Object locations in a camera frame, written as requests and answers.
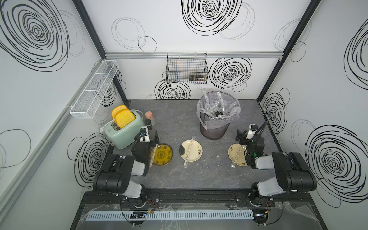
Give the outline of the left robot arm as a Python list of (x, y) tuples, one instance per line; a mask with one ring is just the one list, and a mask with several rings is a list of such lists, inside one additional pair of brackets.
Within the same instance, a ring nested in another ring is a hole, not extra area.
[(131, 180), (131, 176), (146, 176), (152, 165), (151, 150), (159, 143), (156, 131), (153, 139), (143, 136), (141, 132), (136, 136), (130, 155), (114, 154), (114, 144), (110, 143), (107, 156), (93, 181), (93, 191), (109, 193), (125, 198), (136, 208), (146, 205), (147, 195), (144, 185)]

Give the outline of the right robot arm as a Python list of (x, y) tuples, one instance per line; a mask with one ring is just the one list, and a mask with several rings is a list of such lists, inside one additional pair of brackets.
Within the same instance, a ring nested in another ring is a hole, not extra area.
[(249, 139), (248, 130), (237, 130), (235, 138), (240, 145), (245, 146), (241, 153), (247, 166), (275, 172), (273, 178), (253, 183), (248, 195), (249, 202), (255, 207), (260, 207), (275, 195), (316, 190), (317, 179), (301, 154), (272, 152), (271, 155), (264, 155), (264, 138), (261, 137), (261, 132), (260, 129), (257, 130)]

